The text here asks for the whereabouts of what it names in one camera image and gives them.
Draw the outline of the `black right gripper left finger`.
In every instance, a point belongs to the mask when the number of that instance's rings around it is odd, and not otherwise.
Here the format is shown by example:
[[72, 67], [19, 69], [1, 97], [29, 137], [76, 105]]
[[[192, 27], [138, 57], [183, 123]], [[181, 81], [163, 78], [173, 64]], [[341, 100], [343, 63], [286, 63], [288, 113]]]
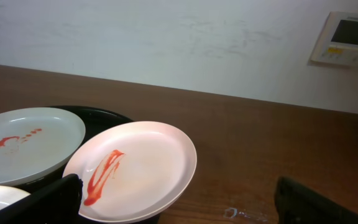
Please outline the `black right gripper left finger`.
[[78, 215], [83, 181], [69, 174], [0, 210], [0, 224], [71, 223]]

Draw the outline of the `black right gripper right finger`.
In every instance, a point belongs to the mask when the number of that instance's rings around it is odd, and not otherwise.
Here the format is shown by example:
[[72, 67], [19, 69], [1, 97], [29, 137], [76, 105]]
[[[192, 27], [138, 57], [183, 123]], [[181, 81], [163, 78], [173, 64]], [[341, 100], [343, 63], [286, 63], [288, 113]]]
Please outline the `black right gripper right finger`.
[[358, 224], [358, 214], [288, 177], [280, 177], [274, 196], [278, 224]]

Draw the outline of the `grey-white plate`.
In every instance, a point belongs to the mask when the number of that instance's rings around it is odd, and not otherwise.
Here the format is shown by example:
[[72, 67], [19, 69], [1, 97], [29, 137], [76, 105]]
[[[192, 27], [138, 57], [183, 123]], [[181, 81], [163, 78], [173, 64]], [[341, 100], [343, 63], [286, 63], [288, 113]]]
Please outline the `grey-white plate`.
[[64, 165], [85, 138], [76, 114], [58, 108], [0, 113], [0, 185], [38, 180]]

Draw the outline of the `pink-white plate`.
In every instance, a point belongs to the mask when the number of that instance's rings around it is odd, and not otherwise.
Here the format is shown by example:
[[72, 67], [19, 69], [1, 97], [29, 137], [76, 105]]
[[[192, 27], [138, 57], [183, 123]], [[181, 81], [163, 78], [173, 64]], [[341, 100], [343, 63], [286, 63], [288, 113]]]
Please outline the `pink-white plate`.
[[197, 165], [192, 140], [180, 129], [136, 121], [107, 129], [85, 142], [64, 175], [83, 182], [79, 215], [101, 223], [134, 223], [173, 204]]

